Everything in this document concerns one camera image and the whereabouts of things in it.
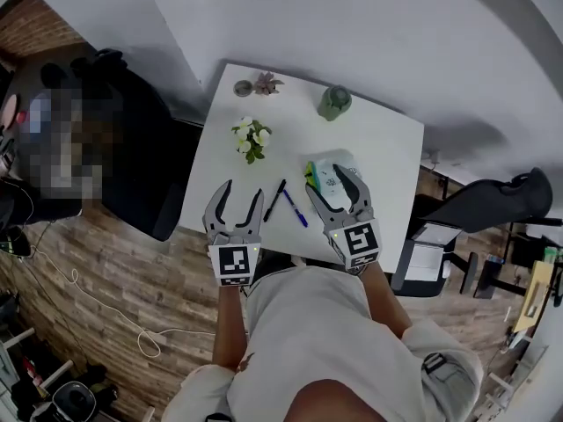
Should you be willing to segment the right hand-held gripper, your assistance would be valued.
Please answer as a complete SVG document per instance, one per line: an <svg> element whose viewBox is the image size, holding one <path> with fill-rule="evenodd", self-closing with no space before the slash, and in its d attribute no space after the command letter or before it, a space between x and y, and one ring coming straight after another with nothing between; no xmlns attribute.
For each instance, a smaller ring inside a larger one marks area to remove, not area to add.
<svg viewBox="0 0 563 422"><path fill-rule="evenodd" d="M350 169L333 164L333 170L350 200L348 212L333 208L309 183L305 190L324 223L328 243L340 259L344 271L359 276L368 265L378 261L381 253L379 224L373 215L367 185Z"/></svg>

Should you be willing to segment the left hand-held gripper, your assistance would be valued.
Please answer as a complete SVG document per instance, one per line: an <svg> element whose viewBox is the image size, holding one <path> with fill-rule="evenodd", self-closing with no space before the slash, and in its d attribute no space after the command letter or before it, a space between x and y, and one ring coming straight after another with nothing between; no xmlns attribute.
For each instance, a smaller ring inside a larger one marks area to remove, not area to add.
<svg viewBox="0 0 563 422"><path fill-rule="evenodd" d="M247 217L227 230L223 211L230 195L232 180L224 182L211 197L202 222L208 237L208 255L220 287L252 284L260 253L260 225L264 193L259 189L252 199Z"/></svg>

